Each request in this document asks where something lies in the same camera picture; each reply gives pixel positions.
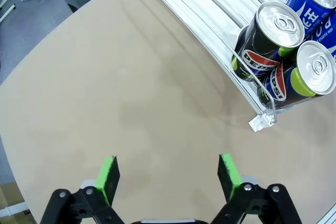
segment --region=blue pepsi can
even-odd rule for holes
[[[286,0],[302,20],[307,38],[336,7],[336,0]]]
[[[324,45],[336,62],[336,11],[313,32],[310,39]]]

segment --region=soda can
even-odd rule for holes
[[[336,61],[336,11],[313,32],[310,39],[324,45]]]
[[[286,0],[302,20],[307,38],[336,7],[336,0]]]
[[[295,53],[295,63],[285,60],[264,79],[264,85],[274,99],[276,109],[283,109],[333,91],[336,86],[336,63],[324,45],[309,40]],[[262,88],[258,88],[261,103],[271,108]]]
[[[236,51],[251,71],[262,78],[303,42],[304,35],[303,24],[291,8],[279,2],[264,2],[246,31],[239,35]],[[232,66],[238,77],[253,81],[235,56]]]

